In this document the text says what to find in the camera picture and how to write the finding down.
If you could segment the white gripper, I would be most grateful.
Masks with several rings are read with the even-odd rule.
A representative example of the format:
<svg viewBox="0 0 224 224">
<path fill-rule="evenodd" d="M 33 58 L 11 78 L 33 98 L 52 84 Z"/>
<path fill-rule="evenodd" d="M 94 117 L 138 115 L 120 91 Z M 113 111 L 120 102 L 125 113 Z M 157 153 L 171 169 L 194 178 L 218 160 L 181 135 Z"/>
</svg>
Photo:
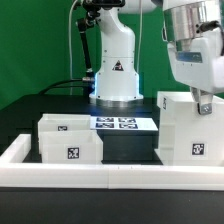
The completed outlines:
<svg viewBox="0 0 224 224">
<path fill-rule="evenodd" d="M 200 115 L 211 114 L 212 94 L 224 92 L 222 46 L 219 34 L 193 39 L 189 52 L 177 52 L 171 43 L 167 46 L 173 76 L 177 82 L 191 87 Z"/>
</svg>

